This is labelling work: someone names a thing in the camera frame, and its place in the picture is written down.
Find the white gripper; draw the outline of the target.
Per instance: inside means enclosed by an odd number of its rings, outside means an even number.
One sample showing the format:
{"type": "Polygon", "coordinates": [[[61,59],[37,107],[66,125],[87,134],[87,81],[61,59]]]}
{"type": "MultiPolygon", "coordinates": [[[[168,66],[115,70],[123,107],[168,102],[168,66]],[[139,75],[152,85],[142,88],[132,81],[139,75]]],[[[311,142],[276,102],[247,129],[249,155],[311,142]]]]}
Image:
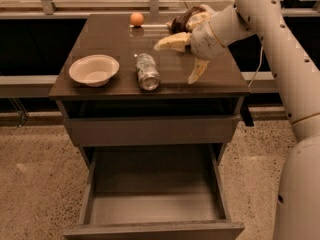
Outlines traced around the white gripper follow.
{"type": "Polygon", "coordinates": [[[225,46],[215,33],[211,20],[207,20],[197,27],[192,33],[180,32],[160,39],[155,45],[156,51],[174,50],[184,52],[190,44],[195,58],[194,68],[188,77],[188,83],[193,84],[199,80],[206,71],[209,60],[218,55],[225,46]]]}

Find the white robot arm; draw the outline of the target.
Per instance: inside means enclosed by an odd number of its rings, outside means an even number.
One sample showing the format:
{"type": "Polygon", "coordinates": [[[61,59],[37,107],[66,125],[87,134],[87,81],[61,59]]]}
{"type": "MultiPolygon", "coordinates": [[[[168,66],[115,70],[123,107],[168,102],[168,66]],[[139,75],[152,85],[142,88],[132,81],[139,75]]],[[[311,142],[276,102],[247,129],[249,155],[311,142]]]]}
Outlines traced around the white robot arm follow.
{"type": "Polygon", "coordinates": [[[156,50],[191,47],[195,83],[222,48],[255,34],[279,88],[297,145],[281,173],[273,240],[320,240],[320,71],[287,27],[279,0],[235,0],[165,37],[156,50]]]}

